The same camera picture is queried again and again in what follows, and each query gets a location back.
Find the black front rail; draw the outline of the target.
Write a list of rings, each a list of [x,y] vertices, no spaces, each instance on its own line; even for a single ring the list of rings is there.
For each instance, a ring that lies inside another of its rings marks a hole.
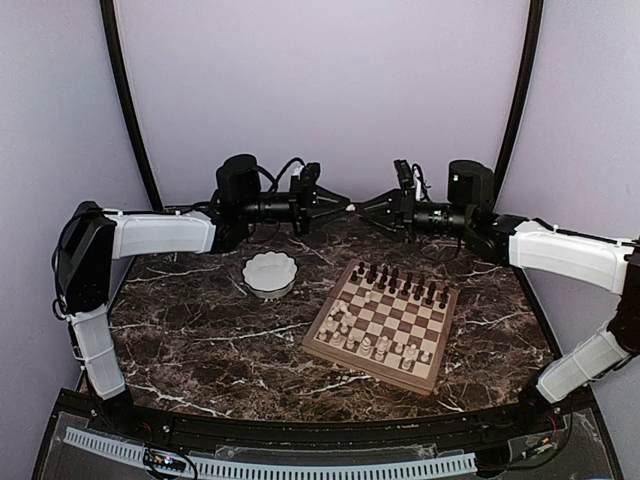
[[[575,413],[564,403],[524,430],[518,405],[466,414],[356,423],[251,421],[183,414],[139,406],[131,400],[101,402],[62,389],[55,406],[88,420],[101,432],[125,434],[161,447],[211,452],[223,445],[303,450],[348,450],[434,444],[442,449],[504,448],[518,437],[548,435],[561,446],[576,430]]]

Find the white scalloped bowl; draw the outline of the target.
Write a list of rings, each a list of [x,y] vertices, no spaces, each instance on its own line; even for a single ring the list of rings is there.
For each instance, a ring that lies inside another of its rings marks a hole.
[[[243,281],[258,298],[273,300],[287,295],[298,274],[295,259],[284,252],[269,251],[247,260],[242,269]]]

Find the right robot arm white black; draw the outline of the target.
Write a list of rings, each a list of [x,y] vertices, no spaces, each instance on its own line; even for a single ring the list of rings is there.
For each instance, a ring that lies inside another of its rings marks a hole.
[[[510,413],[534,432],[549,405],[639,355],[639,243],[589,235],[494,210],[494,174],[471,160],[448,167],[447,199],[429,198],[418,165],[394,163],[399,185],[357,206],[357,214],[400,242],[419,235],[457,239],[481,259],[533,282],[559,334],[562,356],[538,373]]]

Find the black frame post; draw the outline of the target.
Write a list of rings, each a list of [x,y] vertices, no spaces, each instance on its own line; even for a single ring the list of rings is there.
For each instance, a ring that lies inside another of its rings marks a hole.
[[[100,0],[99,6],[112,76],[136,167],[151,208],[154,211],[160,211],[164,205],[146,151],[129,84],[116,15],[116,2]]]
[[[544,12],[543,0],[529,2],[519,68],[505,131],[495,165],[495,185],[503,185],[521,125],[535,63]]]

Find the wooden chessboard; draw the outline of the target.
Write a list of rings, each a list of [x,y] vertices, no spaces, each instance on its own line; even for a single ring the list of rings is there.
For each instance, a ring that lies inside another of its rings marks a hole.
[[[387,265],[362,260],[350,261],[335,287],[329,293],[320,312],[302,340],[303,349],[312,355],[345,368],[359,370],[386,383],[416,392],[430,394],[436,383],[445,346],[451,330],[458,291],[442,281],[429,280],[422,273],[413,273]],[[354,314],[350,320],[341,314],[332,317],[331,307],[339,302],[349,305]],[[347,334],[340,332],[340,324],[349,326]],[[319,330],[327,330],[327,339],[320,341]],[[342,335],[339,347],[330,344],[334,332]],[[346,348],[352,334],[355,346]],[[364,337],[372,342],[371,355],[361,355]],[[396,344],[404,344],[402,354],[395,352]],[[376,347],[386,344],[382,362],[375,360]],[[417,345],[412,373],[401,368],[409,346]],[[429,363],[421,361],[427,351]]]

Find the black left frame post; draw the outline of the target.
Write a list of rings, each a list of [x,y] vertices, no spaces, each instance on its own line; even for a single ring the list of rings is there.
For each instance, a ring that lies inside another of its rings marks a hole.
[[[100,0],[99,6],[112,76],[136,167],[151,208],[154,211],[160,211],[164,205],[146,151],[129,84],[116,15],[116,2]]]

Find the black right frame post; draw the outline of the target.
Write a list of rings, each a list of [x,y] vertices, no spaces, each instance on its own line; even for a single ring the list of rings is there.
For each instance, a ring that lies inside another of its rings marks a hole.
[[[495,185],[503,185],[521,125],[535,63],[544,12],[543,0],[529,2],[519,68],[505,131],[495,165]]]

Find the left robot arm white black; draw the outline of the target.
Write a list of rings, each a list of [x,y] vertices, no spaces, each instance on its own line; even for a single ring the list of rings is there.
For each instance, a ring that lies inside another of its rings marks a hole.
[[[111,334],[110,314],[141,257],[226,254],[260,224],[288,224],[303,236],[348,212],[351,200],[319,185],[321,166],[298,159],[289,187],[248,153],[217,169],[210,199],[172,210],[123,211],[83,201],[66,222],[51,256],[52,311],[66,323],[74,358],[97,397],[103,421],[120,436],[141,427]]]

